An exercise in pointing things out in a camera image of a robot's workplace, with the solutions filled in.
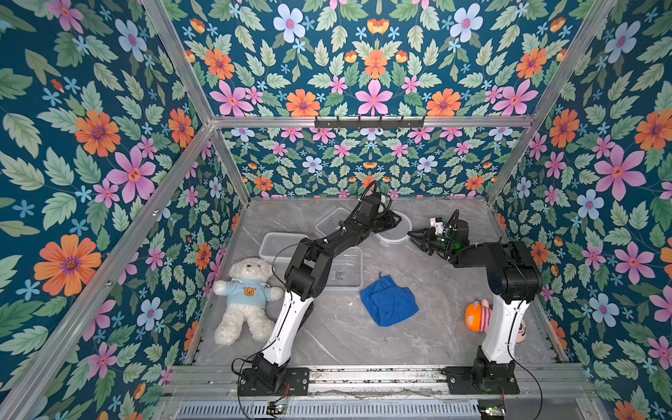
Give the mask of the round clear lunch box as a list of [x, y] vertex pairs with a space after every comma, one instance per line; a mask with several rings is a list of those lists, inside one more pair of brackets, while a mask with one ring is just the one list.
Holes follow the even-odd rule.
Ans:
[[400, 213], [397, 210], [394, 210], [393, 213], [397, 216], [399, 224], [397, 224], [393, 229], [375, 233], [374, 238], [381, 244], [383, 247], [395, 247], [404, 245], [409, 241], [408, 232], [412, 229], [411, 220], [404, 213]]

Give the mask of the square clear lunch box lid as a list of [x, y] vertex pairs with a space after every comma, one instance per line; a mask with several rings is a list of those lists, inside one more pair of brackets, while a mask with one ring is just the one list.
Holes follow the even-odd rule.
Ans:
[[315, 232], [318, 237], [324, 237], [340, 229], [340, 223], [344, 222], [350, 215], [346, 208], [336, 208], [331, 206], [321, 212], [315, 219]]

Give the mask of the square clear lunch box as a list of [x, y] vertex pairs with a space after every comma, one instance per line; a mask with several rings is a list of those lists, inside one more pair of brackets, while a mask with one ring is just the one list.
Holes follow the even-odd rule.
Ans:
[[359, 292], [364, 284], [363, 250], [352, 247], [334, 258], [325, 293]]

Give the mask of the blue cleaning cloth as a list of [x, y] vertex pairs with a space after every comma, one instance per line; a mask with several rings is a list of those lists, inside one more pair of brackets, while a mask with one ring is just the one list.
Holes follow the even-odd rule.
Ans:
[[391, 276], [380, 275], [360, 292], [360, 300], [378, 327], [393, 327], [419, 312], [416, 298], [407, 287], [398, 286]]

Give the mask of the rectangular clear lunch box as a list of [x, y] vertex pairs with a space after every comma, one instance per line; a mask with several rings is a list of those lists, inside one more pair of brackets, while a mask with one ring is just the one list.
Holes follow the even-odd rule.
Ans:
[[269, 263], [288, 263], [300, 241], [305, 238], [303, 234], [270, 232], [264, 236], [258, 255]]

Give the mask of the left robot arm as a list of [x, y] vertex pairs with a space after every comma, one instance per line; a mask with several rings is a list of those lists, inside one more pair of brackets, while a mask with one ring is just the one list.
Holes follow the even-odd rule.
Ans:
[[336, 231], [299, 242], [283, 276], [285, 295], [271, 337], [247, 360], [251, 368], [241, 372], [247, 383], [255, 383], [269, 393], [283, 388], [296, 335], [310, 316], [313, 302], [325, 290], [335, 257], [372, 234], [397, 227], [401, 216], [390, 209], [391, 204], [390, 196], [379, 192], [377, 182], [371, 181]]

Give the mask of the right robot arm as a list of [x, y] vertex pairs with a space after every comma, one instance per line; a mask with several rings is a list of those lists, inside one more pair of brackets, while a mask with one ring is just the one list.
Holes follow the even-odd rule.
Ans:
[[448, 220], [434, 218], [430, 227], [407, 233], [428, 255], [436, 254], [455, 268], [483, 268], [493, 293], [490, 324], [471, 367], [444, 367], [453, 395], [517, 395], [516, 344], [523, 318], [540, 293], [542, 275], [525, 243], [470, 243], [469, 224], [454, 211]]

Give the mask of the orange pink plush doll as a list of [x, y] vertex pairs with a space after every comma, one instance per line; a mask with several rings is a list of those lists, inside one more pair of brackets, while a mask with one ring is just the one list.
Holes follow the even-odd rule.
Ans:
[[[490, 329], [492, 320], [493, 308], [486, 299], [475, 301], [465, 308], [465, 326], [473, 332], [486, 334]], [[526, 322], [522, 320], [516, 333], [516, 343], [523, 343], [527, 338], [527, 333]]]

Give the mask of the white teddy bear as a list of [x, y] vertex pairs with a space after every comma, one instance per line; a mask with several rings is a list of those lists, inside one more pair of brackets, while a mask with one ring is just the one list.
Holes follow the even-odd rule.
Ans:
[[264, 259], [250, 257], [233, 264], [229, 276], [229, 280], [213, 284], [213, 293], [227, 302], [222, 321], [213, 333], [215, 343], [232, 345], [240, 337], [244, 324], [255, 341], [267, 341], [275, 323], [267, 316], [266, 306], [285, 294], [283, 288], [268, 284], [273, 276], [272, 266]]

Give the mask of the black wall hook rail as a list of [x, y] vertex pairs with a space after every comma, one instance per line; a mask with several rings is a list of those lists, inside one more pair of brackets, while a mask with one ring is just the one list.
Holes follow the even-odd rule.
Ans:
[[316, 117], [313, 120], [316, 129], [416, 129], [425, 126], [424, 117]]

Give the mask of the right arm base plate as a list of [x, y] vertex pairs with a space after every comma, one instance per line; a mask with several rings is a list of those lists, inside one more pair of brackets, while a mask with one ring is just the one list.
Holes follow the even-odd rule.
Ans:
[[446, 377], [452, 395], [519, 395], [521, 390], [512, 370], [508, 367], [490, 372], [478, 367], [444, 367], [441, 374]]

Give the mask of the aluminium front rail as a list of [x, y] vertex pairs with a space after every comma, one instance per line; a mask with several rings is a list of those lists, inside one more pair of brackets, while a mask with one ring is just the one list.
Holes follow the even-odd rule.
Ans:
[[[452, 395], [443, 365], [323, 365], [311, 370], [304, 397], [514, 397], [580, 398], [598, 392], [586, 371], [577, 363], [528, 364], [514, 370], [519, 395]], [[187, 366], [173, 370], [163, 388], [164, 397], [232, 397], [241, 374], [231, 367]]]

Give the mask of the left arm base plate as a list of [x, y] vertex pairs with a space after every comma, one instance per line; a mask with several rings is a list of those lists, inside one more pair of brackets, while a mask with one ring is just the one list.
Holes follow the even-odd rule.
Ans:
[[279, 373], [249, 367], [241, 374], [238, 393], [241, 397], [304, 397], [310, 379], [311, 370], [307, 367], [290, 367]]

